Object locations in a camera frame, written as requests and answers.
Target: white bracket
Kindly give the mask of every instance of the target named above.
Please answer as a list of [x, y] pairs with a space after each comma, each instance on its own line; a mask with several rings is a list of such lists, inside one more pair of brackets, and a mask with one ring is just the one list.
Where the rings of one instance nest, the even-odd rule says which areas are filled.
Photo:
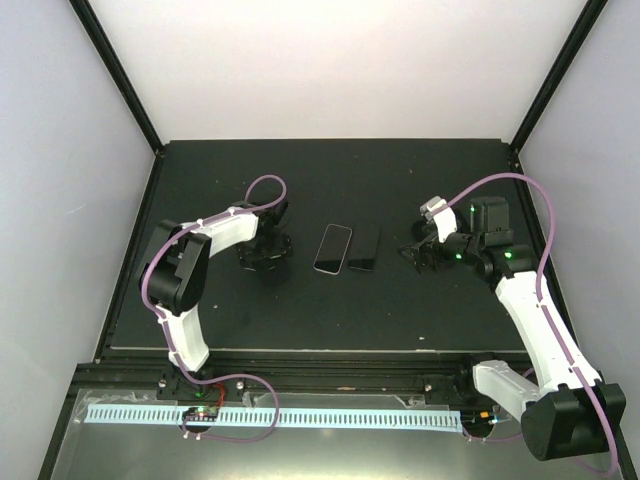
[[456, 215], [448, 206], [441, 212], [433, 215], [431, 212], [446, 206], [447, 201], [440, 197], [433, 197], [427, 203], [420, 207], [420, 213], [424, 215], [427, 221], [433, 220], [438, 227], [438, 241], [444, 243], [447, 237], [458, 230]]

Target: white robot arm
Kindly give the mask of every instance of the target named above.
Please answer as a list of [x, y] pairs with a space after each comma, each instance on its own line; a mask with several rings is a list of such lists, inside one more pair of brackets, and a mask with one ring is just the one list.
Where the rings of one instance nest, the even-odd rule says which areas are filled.
[[538, 300], [537, 261], [530, 247], [513, 244], [507, 202], [500, 197], [472, 199], [470, 211], [468, 232], [460, 233], [455, 213], [445, 200], [434, 197], [420, 208], [427, 221], [422, 228], [424, 238], [402, 247], [400, 253], [418, 271], [423, 267], [438, 270], [456, 262], [473, 266], [518, 329], [537, 385], [496, 359], [472, 359], [467, 380], [458, 383], [493, 399], [518, 420], [529, 450], [540, 460], [606, 451], [605, 434], [574, 370], [579, 368], [593, 388], [614, 432], [626, 405], [622, 390], [617, 384], [603, 382], [584, 358], [551, 299], [544, 277], [542, 299]]

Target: reflective metal surface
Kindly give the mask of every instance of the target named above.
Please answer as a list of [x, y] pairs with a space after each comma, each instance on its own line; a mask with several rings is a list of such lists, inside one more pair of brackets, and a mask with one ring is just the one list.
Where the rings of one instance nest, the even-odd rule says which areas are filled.
[[[138, 394], [134, 401], [140, 400], [157, 403]], [[84, 414], [86, 405], [80, 404], [54, 480], [596, 478], [572, 460], [538, 462], [521, 440], [481, 444], [427, 431], [280, 429], [260, 443], [235, 445], [185, 440], [172, 426], [86, 424]], [[515, 422], [500, 424], [494, 435], [518, 428]], [[248, 437], [259, 430], [218, 432]]]

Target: gray wall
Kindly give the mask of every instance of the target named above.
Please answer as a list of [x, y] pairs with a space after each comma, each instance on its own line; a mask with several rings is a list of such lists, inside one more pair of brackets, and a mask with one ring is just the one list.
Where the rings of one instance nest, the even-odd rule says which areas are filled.
[[[628, 405], [640, 463], [640, 3], [609, 2], [522, 155], [558, 214], [553, 249], [583, 350]], [[544, 207], [539, 204], [539, 211]]]
[[152, 154], [69, 2], [0, 2], [0, 469], [36, 478]]

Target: phone screen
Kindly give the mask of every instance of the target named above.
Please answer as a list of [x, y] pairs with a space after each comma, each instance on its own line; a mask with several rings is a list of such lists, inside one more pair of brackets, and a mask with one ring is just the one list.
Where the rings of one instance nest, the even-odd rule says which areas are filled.
[[376, 263], [379, 238], [379, 225], [375, 223], [358, 223], [353, 230], [353, 238], [349, 250], [349, 268], [372, 271]]
[[327, 225], [313, 268], [324, 273], [337, 275], [342, 267], [350, 239], [350, 228], [334, 224]]

